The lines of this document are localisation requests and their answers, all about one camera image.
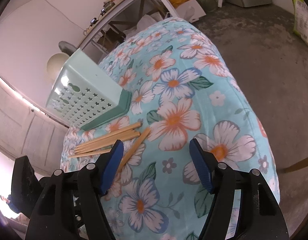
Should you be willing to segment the metal spoon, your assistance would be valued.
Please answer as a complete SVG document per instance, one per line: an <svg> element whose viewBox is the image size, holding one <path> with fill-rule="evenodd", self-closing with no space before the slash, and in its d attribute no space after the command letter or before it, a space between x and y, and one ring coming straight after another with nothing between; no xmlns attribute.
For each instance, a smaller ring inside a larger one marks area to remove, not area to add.
<svg viewBox="0 0 308 240"><path fill-rule="evenodd" d="M71 56L77 50L77 48L74 45L72 45L71 43L66 42L66 41L60 41L59 42L59 49L63 53L65 53L69 56Z"/></svg>

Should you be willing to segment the white door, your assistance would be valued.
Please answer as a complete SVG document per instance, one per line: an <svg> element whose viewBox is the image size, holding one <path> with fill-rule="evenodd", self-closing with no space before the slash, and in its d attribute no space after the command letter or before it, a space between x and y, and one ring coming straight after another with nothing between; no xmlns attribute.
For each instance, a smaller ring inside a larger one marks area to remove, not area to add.
<svg viewBox="0 0 308 240"><path fill-rule="evenodd" d="M51 174L61 165L68 127L27 101L0 77L0 151L15 160L26 155L36 172Z"/></svg>

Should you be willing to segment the white cardboard box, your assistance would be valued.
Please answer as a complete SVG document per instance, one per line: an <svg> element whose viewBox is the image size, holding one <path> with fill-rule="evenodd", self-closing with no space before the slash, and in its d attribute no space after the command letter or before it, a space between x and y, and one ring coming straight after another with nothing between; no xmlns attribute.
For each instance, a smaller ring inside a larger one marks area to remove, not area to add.
<svg viewBox="0 0 308 240"><path fill-rule="evenodd" d="M184 2L176 8L176 11L180 18L190 23L194 23L206 16L205 11L196 0Z"/></svg>

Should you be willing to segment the wooden chair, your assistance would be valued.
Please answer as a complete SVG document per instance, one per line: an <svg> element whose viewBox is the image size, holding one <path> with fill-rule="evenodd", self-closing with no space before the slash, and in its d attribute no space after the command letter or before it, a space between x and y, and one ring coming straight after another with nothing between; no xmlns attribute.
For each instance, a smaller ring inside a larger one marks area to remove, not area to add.
<svg viewBox="0 0 308 240"><path fill-rule="evenodd" d="M291 166L289 166L289 167L287 167L287 168L285 168L284 172L290 173L290 172L301 170L301 169L306 168L306 167L308 167L308 157L299 161L299 162L297 162L297 163L295 163L295 164L293 164L293 165L291 165Z"/></svg>

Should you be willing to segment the floral blue tablecloth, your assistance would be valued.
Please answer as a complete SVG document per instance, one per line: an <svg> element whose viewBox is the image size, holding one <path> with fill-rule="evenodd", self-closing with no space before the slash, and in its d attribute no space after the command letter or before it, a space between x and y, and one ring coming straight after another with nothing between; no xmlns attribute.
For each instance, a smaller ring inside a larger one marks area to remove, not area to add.
<svg viewBox="0 0 308 240"><path fill-rule="evenodd" d="M141 122L151 129L115 176L101 202L116 239L197 239L213 196L189 154L189 141L240 171L258 169L280 197L266 132L211 40L190 23L168 18L112 51L100 63L132 93L130 110L89 131L71 127L61 168L96 161L76 158L75 147Z"/></svg>

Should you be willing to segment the mint green utensil holder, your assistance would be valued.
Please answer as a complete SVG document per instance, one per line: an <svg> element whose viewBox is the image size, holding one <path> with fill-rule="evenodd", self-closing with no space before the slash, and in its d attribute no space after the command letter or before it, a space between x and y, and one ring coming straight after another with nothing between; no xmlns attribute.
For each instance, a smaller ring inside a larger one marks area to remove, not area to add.
<svg viewBox="0 0 308 240"><path fill-rule="evenodd" d="M62 65L46 108L62 121L87 131L125 115L131 99L131 92L78 49Z"/></svg>

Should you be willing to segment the white ceramic soup spoon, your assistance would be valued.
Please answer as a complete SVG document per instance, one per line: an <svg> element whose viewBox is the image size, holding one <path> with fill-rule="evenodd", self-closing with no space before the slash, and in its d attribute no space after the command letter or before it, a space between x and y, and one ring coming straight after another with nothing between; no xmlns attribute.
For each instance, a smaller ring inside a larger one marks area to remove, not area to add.
<svg viewBox="0 0 308 240"><path fill-rule="evenodd" d="M47 62L47 73L51 79L55 80L58 77L59 71L69 58L70 56L65 53L57 53L50 57Z"/></svg>

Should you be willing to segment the white green rice bag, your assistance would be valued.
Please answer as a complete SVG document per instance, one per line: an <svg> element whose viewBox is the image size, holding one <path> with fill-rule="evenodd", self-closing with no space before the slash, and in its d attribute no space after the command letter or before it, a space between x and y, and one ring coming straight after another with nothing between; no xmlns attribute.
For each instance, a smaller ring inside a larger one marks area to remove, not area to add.
<svg viewBox="0 0 308 240"><path fill-rule="evenodd" d="M304 2L304 0L293 0L293 5L293 32L298 35L308 46L308 6Z"/></svg>

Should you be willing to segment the white wooden side table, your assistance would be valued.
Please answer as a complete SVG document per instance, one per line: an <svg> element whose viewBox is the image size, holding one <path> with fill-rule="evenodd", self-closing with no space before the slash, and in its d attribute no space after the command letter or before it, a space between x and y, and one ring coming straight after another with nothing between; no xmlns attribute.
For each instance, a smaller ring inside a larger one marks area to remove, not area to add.
<svg viewBox="0 0 308 240"><path fill-rule="evenodd" d="M102 29L106 25L110 24L122 24L122 25L131 25L133 22L119 22L115 21L114 18L117 17L120 13L122 13L126 8L132 5L134 2L140 1L140 9L139 9L139 17L142 17L143 9L144 9L144 0L120 0L114 7L112 7L108 12L106 12L103 16L97 18L95 24L91 27L87 28L83 34L84 38L79 43L78 48L83 50L85 47L93 43L100 51L104 52L101 46L94 41L94 38L99 35ZM172 6L169 0L149 0L156 9L159 10L161 15L166 16L169 15L171 17L178 17L179 14L177 13L176 9Z"/></svg>

